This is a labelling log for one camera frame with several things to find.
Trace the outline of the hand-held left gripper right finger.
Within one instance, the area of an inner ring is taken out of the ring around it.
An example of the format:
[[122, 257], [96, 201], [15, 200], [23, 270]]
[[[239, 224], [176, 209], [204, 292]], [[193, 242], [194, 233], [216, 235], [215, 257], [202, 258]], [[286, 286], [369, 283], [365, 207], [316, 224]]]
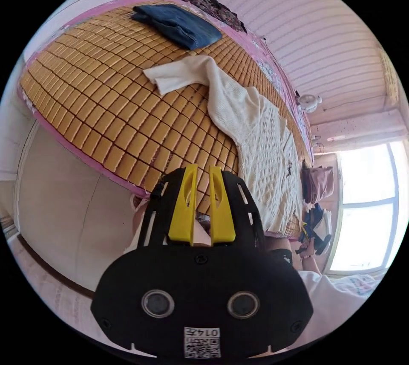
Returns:
[[210, 167], [209, 187], [211, 245], [232, 243], [236, 232], [221, 168]]

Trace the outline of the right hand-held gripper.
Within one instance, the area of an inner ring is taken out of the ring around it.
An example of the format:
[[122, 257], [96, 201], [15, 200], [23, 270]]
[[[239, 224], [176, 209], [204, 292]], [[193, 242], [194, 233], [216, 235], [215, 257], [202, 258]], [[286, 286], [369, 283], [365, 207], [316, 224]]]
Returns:
[[314, 239], [315, 254], [321, 255], [326, 252], [331, 241], [331, 235], [326, 235], [324, 239], [321, 239], [314, 230], [303, 228], [301, 236], [299, 237], [299, 242], [301, 243], [299, 254], [307, 249], [311, 239]]

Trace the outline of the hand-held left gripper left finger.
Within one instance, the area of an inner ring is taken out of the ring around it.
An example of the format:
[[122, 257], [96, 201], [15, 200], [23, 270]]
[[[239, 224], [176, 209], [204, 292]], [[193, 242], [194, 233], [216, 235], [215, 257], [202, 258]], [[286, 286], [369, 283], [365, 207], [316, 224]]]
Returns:
[[172, 242], [193, 245], [197, 172], [196, 164], [189, 164], [183, 170], [168, 231], [168, 238]]

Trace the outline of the person's right hand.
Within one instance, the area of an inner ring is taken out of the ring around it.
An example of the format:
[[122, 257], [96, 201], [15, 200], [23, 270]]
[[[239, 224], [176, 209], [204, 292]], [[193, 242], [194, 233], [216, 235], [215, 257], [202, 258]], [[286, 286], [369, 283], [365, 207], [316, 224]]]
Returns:
[[308, 258], [314, 257], [315, 256], [315, 238], [311, 238], [309, 241], [309, 244], [306, 248], [303, 248], [300, 252], [300, 258], [301, 260], [306, 260]]

